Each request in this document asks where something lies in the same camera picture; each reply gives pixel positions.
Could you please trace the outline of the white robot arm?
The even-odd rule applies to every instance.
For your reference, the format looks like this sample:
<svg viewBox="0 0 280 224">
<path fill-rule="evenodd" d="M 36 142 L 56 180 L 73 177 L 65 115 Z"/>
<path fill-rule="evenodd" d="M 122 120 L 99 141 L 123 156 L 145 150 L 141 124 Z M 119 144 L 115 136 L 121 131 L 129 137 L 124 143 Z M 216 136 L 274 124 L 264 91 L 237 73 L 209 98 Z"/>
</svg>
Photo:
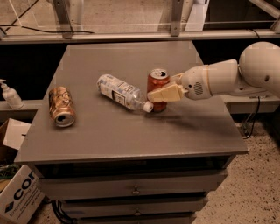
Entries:
<svg viewBox="0 0 280 224">
<path fill-rule="evenodd" d="M 214 95 L 280 96 L 280 47 L 256 42 L 239 59 L 196 66 L 171 77 L 147 94 L 151 102 L 177 102 L 183 97 L 208 99 Z"/>
</svg>

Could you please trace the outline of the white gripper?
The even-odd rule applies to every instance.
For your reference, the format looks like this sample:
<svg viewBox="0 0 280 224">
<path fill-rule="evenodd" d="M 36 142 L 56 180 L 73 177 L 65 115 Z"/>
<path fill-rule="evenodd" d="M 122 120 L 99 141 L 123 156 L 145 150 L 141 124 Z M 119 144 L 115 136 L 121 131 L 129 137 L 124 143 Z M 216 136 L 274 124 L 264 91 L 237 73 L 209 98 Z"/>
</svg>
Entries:
<svg viewBox="0 0 280 224">
<path fill-rule="evenodd" d="M 202 100 L 211 97 L 208 85 L 208 66 L 196 66 L 184 73 L 178 73 L 170 78 L 163 87 L 154 89 L 147 94 L 150 102 L 177 102 L 186 94 L 192 100 Z"/>
</svg>

